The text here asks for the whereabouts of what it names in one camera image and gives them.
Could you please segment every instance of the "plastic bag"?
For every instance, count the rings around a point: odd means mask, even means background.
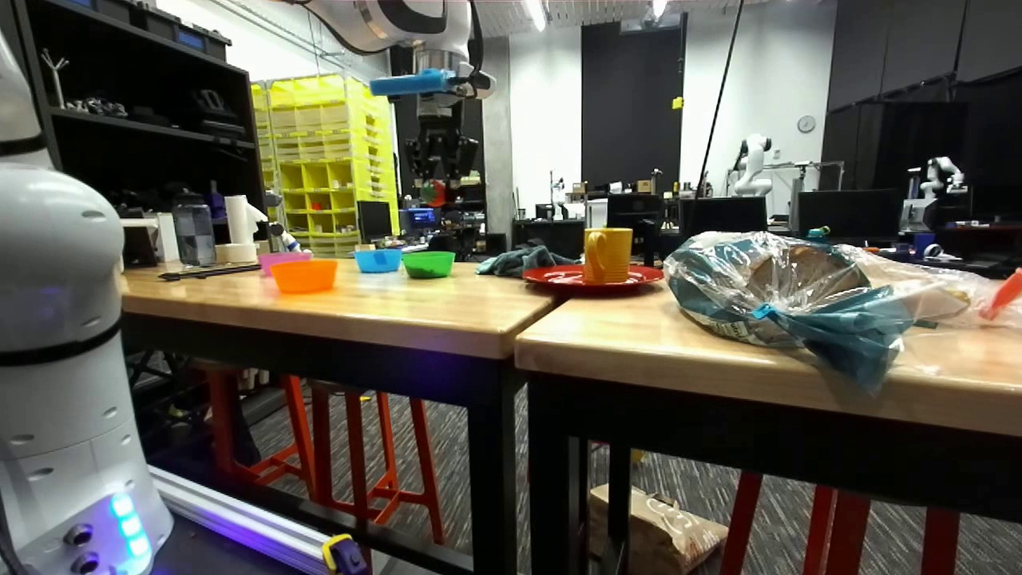
[[[813,350],[867,389],[881,386],[915,323],[992,323],[980,316],[998,290],[975,274],[771,233],[701,233],[670,252],[669,285],[708,332]]]

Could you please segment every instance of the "blue container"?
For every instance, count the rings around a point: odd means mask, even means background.
[[[403,248],[356,248],[360,274],[393,274],[403,265]]]

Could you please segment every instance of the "yellow shelving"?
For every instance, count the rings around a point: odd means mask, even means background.
[[[359,200],[386,200],[401,233],[393,109],[356,75],[253,85],[262,180],[284,193],[280,220],[316,255],[349,255]]]

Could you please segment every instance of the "table top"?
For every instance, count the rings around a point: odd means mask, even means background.
[[[669,288],[568,299],[515,349],[515,365],[535,372],[1022,438],[1022,332],[1005,330],[910,330],[879,397],[810,361],[708,334]]]
[[[450,277],[359,274],[340,262],[335,290],[279,293],[259,271],[163,282],[157,271],[121,274],[124,314],[189,319],[340,340],[511,359],[515,334],[554,310],[554,298],[524,282],[454,265]]]

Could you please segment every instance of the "small bowl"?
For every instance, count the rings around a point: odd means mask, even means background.
[[[410,277],[449,277],[454,269],[454,252],[407,252]]]
[[[279,262],[270,271],[275,274],[280,293],[316,293],[316,290],[334,290],[340,262],[334,257]]]
[[[393,274],[403,265],[403,248],[356,248],[360,274]]]
[[[273,269],[280,262],[309,262],[309,257],[313,257],[313,252],[266,252],[266,255],[259,255],[262,277],[270,277]]]

